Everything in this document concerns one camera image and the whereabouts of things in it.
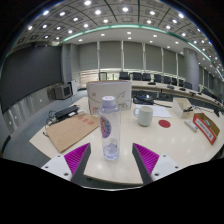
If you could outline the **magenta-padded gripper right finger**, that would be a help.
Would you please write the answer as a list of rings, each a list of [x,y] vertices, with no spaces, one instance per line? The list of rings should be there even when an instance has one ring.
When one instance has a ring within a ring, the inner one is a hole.
[[[132,146],[132,154],[144,185],[150,184],[181,169],[168,155],[159,155],[137,143],[134,143]]]

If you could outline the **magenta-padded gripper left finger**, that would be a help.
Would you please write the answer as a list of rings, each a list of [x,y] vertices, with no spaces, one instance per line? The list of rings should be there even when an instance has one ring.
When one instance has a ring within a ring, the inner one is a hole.
[[[42,169],[65,180],[80,185],[83,173],[91,154],[91,145],[84,144],[66,155],[57,154]]]

